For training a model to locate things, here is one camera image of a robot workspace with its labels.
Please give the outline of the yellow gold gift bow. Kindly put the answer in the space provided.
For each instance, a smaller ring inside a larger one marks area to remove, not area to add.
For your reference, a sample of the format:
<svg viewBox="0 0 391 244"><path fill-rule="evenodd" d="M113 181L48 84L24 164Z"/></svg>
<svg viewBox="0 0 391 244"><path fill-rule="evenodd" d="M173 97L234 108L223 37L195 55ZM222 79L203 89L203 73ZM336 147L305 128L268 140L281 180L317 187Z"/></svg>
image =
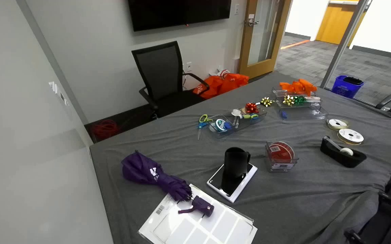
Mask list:
<svg viewBox="0 0 391 244"><path fill-rule="evenodd" d="M292 94L286 94L283 103L288 107L292 107L295 104L295 97Z"/></svg>

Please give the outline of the gold bow beside left tray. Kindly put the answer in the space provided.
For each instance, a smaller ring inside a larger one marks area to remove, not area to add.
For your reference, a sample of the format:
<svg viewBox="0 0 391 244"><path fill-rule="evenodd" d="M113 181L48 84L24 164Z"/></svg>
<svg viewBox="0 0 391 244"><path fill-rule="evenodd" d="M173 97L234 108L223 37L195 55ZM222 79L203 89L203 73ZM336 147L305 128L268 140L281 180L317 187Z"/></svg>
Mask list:
<svg viewBox="0 0 391 244"><path fill-rule="evenodd" d="M269 96L265 96L261 98L261 104L264 104L265 107L271 107L273 104L273 98L271 98Z"/></svg>

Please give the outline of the clear right plastic tray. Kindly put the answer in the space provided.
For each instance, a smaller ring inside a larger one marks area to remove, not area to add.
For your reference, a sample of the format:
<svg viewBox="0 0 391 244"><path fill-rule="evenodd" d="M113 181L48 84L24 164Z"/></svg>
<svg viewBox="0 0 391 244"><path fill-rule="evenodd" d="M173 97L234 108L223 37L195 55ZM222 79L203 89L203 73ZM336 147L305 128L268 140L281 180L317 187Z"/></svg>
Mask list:
<svg viewBox="0 0 391 244"><path fill-rule="evenodd" d="M326 112L322 108L322 98L319 96L288 93L284 89L275 89L273 93L275 93L279 112L281 109L288 112L290 117L287 120L306 120L306 119L325 119L326 117ZM294 97L305 96L306 104L305 105L294 104L292 107L288 107L283 103L283 98L286 94L292 94Z"/></svg>

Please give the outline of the blue tape roll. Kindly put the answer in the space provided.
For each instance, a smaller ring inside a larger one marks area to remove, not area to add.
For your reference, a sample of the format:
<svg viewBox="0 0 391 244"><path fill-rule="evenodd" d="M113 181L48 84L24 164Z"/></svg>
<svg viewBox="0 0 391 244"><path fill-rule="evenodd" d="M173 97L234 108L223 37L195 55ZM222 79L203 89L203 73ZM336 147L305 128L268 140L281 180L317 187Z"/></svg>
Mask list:
<svg viewBox="0 0 391 244"><path fill-rule="evenodd" d="M230 120L222 117L215 120L215 126L220 132L226 132L234 128L234 124Z"/></svg>

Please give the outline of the white silver bow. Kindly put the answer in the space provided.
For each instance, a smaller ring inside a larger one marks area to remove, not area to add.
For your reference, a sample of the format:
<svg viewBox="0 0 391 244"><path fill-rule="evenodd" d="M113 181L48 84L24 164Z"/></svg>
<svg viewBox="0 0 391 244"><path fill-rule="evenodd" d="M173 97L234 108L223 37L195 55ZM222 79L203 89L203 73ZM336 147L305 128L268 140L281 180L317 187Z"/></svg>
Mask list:
<svg viewBox="0 0 391 244"><path fill-rule="evenodd" d="M243 117L242 115L242 111L239 108L234 108L231 111L231 115L234 116L234 127L238 128L239 127L239 123L241 123L241 119Z"/></svg>

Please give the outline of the orange bag on floor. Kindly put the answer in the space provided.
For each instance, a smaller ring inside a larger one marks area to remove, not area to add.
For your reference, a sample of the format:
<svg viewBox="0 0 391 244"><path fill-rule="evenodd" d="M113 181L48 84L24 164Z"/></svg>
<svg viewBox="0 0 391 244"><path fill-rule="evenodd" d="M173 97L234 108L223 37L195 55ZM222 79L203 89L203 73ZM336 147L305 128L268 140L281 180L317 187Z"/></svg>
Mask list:
<svg viewBox="0 0 391 244"><path fill-rule="evenodd" d="M193 89L195 94L199 94L204 98L211 98L222 93L230 92L235 88L243 86L249 82L250 77L241 73L226 73L222 75L210 75L205 82L210 85L205 89L204 84L200 84Z"/></svg>

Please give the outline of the black mesh office chair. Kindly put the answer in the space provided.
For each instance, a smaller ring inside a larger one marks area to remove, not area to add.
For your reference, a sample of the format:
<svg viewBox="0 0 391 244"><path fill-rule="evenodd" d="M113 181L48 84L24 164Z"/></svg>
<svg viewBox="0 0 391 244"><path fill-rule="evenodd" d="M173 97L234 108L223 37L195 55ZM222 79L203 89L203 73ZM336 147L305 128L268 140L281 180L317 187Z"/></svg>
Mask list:
<svg viewBox="0 0 391 244"><path fill-rule="evenodd" d="M211 85L195 73L185 71L177 40L132 51L136 66L146 84L140 94L148 101L155 117L204 101ZM201 84L201 92L184 89L184 77L190 75Z"/></svg>

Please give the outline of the black mug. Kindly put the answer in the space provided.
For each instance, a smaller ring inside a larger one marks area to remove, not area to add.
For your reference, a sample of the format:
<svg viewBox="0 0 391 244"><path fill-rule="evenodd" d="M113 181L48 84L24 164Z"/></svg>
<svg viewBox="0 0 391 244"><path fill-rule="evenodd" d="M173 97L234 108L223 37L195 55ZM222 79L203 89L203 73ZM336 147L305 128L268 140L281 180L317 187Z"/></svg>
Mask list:
<svg viewBox="0 0 391 244"><path fill-rule="evenodd" d="M250 161L250 153L242 147L233 146L224 154L224 173L230 178L238 178L245 174L246 165Z"/></svg>

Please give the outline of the red gift bow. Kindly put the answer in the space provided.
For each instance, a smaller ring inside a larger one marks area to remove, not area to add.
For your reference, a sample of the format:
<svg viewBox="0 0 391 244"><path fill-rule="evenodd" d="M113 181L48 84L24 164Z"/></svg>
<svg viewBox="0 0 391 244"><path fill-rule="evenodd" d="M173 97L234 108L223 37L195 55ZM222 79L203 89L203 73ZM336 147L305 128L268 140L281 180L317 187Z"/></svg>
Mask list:
<svg viewBox="0 0 391 244"><path fill-rule="evenodd" d="M260 113L260 108L257 103L246 103L245 105L246 113Z"/></svg>

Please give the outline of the white box with black tablet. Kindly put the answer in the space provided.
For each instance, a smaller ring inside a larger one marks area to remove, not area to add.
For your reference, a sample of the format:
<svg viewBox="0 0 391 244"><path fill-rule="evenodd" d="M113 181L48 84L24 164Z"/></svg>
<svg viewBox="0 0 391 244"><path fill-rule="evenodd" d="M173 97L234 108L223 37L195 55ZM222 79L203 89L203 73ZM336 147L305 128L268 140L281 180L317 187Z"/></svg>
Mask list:
<svg viewBox="0 0 391 244"><path fill-rule="evenodd" d="M245 166L245 172L241 176L234 177L233 174L227 174L224 172L224 165L220 165L207 180L207 184L229 201L234 203L250 183L253 176L257 173L257 170L258 168L249 162Z"/></svg>

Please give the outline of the purple folded umbrella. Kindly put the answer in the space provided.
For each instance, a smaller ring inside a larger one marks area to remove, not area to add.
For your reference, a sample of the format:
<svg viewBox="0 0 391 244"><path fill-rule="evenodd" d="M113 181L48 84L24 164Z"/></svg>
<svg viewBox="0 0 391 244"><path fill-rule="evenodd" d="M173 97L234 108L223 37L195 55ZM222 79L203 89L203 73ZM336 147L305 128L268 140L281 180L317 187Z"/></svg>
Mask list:
<svg viewBox="0 0 391 244"><path fill-rule="evenodd" d="M123 159L123 174L135 183L158 185L177 201L190 200L192 207L180 210L180 214L200 211L204 216L211 216L215 210L214 204L193 195L190 184L186 180L167 174L159 162L139 150L135 150Z"/></svg>

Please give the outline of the red ribbon spool in case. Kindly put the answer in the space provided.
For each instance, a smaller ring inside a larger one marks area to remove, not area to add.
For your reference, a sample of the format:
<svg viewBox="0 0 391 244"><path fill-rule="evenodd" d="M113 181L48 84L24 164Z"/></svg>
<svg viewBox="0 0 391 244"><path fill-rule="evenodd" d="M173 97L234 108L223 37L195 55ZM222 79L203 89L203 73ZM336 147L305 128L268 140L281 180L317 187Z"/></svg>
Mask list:
<svg viewBox="0 0 391 244"><path fill-rule="evenodd" d="M294 147L286 140L268 142L265 149L272 172L290 172L298 162Z"/></svg>

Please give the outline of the white label sheet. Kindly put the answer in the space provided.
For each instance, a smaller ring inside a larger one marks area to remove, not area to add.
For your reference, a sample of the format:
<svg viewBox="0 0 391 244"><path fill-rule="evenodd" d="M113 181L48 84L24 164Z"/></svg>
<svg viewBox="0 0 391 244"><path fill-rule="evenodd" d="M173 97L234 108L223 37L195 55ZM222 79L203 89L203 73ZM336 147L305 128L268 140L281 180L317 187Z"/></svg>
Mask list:
<svg viewBox="0 0 391 244"><path fill-rule="evenodd" d="M167 193L139 233L152 244L252 244L254 220L192 184L193 199Z"/></svg>

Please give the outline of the grey table cloth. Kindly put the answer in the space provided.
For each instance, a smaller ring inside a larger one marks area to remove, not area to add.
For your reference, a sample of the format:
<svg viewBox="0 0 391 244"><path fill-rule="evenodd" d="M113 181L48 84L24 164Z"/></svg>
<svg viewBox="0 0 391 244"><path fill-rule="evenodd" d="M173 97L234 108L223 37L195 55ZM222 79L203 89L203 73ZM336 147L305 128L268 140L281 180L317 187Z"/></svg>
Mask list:
<svg viewBox="0 0 391 244"><path fill-rule="evenodd" d="M357 149L367 158L355 168L321 150L324 136L337 135L324 119L287 120L273 107L250 127L224 135L203 128L197 136L203 113L215 116L256 101L287 78L275 71L95 143L91 155L114 242L148 244L139 229L165 197L161 188L123 176L123 159L135 150L203 191L210 189L207 180L223 164L229 147L250 151L258 170L233 207L254 219L254 244L347 244L345 230L362 230L376 214L379 192L391 180L391 113L326 89L318 92L330 117L347 120L364 135ZM275 140L286 140L296 153L290 172L269 169L265 146Z"/></svg>

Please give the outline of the wooden glass door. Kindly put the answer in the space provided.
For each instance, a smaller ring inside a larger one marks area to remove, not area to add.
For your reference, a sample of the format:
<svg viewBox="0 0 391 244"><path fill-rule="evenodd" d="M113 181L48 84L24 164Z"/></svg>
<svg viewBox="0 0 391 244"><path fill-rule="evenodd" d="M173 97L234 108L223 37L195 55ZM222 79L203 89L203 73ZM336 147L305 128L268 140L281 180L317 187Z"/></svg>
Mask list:
<svg viewBox="0 0 391 244"><path fill-rule="evenodd" d="M238 71L252 78L275 70L292 0L248 0Z"/></svg>

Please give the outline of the white ribbon spool far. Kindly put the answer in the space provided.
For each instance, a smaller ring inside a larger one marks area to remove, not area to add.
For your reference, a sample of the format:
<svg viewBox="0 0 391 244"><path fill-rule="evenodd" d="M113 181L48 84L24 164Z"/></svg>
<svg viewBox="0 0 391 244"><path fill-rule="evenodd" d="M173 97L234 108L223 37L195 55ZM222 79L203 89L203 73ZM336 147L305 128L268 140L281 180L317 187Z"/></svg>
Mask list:
<svg viewBox="0 0 391 244"><path fill-rule="evenodd" d="M332 117L326 122L326 124L330 127L330 128L334 128L334 130L340 130L340 128L347 128L348 127L348 123L345 120L341 120L341 119L336 119L336 117Z"/></svg>

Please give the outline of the white ribbon spool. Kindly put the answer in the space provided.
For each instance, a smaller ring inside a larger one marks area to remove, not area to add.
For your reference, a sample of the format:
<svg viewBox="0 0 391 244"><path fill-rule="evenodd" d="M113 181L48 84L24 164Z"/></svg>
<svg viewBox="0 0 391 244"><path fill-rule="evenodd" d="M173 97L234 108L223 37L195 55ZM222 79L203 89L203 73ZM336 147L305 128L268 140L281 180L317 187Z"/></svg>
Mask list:
<svg viewBox="0 0 391 244"><path fill-rule="evenodd" d="M345 139L347 142L351 143L363 143L364 142L364 135L353 128L340 128L338 135Z"/></svg>
<svg viewBox="0 0 391 244"><path fill-rule="evenodd" d="M330 128L334 128L334 130L340 130L340 128L347 128L348 127L348 123L345 120L341 120L341 119L336 119L336 117L332 117L326 122L326 124L330 127Z"/></svg>

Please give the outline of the black tape dispenser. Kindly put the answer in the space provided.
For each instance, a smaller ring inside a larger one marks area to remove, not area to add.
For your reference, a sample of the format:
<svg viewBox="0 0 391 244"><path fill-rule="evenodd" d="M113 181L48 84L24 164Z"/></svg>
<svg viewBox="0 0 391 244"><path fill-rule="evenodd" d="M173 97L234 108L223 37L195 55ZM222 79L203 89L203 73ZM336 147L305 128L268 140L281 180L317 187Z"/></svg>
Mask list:
<svg viewBox="0 0 391 244"><path fill-rule="evenodd" d="M344 151L330 136L322 138L321 150L347 168L355 168L367 158L367 154L360 150Z"/></svg>

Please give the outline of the blue recycling bin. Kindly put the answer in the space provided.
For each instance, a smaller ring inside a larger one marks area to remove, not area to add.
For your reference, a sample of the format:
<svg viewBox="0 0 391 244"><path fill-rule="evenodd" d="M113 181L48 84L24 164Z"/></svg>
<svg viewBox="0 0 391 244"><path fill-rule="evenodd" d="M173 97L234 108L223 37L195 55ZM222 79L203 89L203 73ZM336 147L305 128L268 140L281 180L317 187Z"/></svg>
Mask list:
<svg viewBox="0 0 391 244"><path fill-rule="evenodd" d="M347 97L353 97L363 85L364 81L360 78L352 75L338 75L332 90Z"/></svg>

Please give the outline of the white ribbon spool near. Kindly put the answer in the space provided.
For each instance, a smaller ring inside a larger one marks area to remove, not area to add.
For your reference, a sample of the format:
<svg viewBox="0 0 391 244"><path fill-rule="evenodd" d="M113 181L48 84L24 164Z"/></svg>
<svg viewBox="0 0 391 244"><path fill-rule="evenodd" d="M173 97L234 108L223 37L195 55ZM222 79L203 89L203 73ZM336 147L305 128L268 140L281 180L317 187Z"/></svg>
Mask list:
<svg viewBox="0 0 391 244"><path fill-rule="evenodd" d="M363 143L364 142L364 135L353 128L340 128L338 135L345 139L347 142L351 143Z"/></svg>

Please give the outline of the green handled scissors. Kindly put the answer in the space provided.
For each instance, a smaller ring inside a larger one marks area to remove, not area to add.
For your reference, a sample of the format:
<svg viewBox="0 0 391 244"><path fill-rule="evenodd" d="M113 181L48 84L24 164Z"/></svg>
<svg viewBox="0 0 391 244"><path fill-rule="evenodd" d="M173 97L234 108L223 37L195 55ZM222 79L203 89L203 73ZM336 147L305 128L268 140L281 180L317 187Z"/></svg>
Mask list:
<svg viewBox="0 0 391 244"><path fill-rule="evenodd" d="M212 122L212 116L210 113L203 113L200 117L199 117L199 123L197 123L197 136L201 136L201 131L204 127L208 127Z"/></svg>

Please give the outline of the wall mounted black television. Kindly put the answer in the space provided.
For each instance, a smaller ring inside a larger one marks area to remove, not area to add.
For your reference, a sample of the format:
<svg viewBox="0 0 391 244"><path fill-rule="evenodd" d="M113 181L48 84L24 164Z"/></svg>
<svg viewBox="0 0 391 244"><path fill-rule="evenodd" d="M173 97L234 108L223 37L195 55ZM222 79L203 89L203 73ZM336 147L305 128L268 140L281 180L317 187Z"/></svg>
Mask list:
<svg viewBox="0 0 391 244"><path fill-rule="evenodd" d="M229 18L233 0L128 0L135 31Z"/></svg>

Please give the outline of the white wall outlet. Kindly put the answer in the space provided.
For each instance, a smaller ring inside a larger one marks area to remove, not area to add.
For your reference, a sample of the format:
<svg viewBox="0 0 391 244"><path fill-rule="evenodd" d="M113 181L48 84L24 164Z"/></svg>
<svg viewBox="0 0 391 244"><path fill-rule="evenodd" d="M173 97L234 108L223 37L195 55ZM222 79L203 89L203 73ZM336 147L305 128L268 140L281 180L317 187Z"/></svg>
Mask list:
<svg viewBox="0 0 391 244"><path fill-rule="evenodd" d="M59 85L57 85L57 82L56 82L56 81L49 81L48 84L49 84L49 86L52 88L52 90L53 90L56 94L59 94Z"/></svg>

